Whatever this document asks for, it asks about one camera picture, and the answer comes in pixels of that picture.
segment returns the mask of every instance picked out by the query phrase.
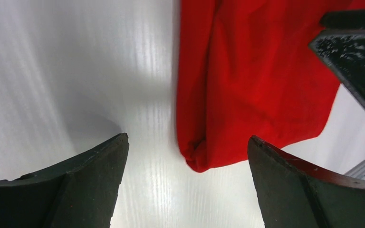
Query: red towel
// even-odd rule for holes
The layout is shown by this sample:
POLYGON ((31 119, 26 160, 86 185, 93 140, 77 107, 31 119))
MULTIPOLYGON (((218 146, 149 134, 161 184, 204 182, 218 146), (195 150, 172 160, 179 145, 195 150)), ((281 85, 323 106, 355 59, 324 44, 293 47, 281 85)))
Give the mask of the red towel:
POLYGON ((197 172, 317 137, 340 82, 308 49, 335 10, 365 0, 181 0, 177 138, 197 172))

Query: black plastic part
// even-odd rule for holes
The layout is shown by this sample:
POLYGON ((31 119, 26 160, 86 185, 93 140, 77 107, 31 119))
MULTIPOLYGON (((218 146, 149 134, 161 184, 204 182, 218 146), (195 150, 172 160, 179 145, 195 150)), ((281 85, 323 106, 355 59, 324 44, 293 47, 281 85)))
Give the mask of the black plastic part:
POLYGON ((326 30, 310 47, 365 109, 365 30, 326 30))
POLYGON ((323 169, 256 136, 248 157, 265 228, 365 227, 365 180, 323 169))
POLYGON ((365 29, 365 9, 329 12, 320 23, 327 29, 365 29))
POLYGON ((107 228, 128 156, 119 134, 63 162, 0 180, 0 228, 107 228))

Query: white table surface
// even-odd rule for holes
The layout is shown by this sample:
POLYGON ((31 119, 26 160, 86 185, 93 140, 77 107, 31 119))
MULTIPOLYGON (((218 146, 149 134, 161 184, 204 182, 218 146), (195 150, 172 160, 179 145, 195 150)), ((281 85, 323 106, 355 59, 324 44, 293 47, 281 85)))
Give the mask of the white table surface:
MULTIPOLYGON (((127 132, 119 228, 260 228, 247 161, 193 172, 176 146, 176 0, 0 0, 0 179, 127 132)), ((344 173, 365 112, 344 88, 316 139, 288 152, 344 173)))

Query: red cloth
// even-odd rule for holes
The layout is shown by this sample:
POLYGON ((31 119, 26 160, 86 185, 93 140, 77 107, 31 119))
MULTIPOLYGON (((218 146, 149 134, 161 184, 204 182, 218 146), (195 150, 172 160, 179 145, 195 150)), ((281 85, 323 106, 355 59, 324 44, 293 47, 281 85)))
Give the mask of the red cloth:
POLYGON ((339 81, 308 49, 328 11, 365 0, 181 0, 177 138, 197 172, 317 137, 339 81))

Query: white surface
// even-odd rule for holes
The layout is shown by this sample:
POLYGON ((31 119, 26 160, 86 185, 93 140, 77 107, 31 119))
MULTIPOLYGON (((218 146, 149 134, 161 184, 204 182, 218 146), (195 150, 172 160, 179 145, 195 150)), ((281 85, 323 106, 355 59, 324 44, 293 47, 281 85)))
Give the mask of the white surface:
MULTIPOLYGON (((119 132, 119 228, 263 227, 248 163, 198 174, 174 133, 176 0, 0 1, 0 179, 119 132)), ((365 158, 365 113, 340 90, 324 133, 288 151, 338 172, 365 158)))

